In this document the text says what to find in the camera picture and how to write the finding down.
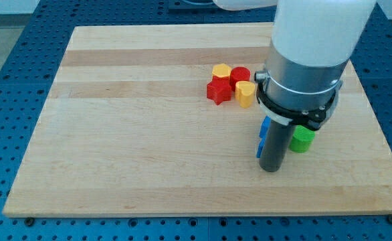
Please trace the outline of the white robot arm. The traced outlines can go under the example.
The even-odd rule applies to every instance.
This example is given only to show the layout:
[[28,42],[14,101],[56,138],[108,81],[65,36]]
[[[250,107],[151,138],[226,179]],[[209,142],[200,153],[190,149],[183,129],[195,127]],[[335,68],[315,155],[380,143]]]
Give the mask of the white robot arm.
[[375,0],[213,0],[239,11],[275,5],[266,94],[288,110],[315,110],[334,95]]

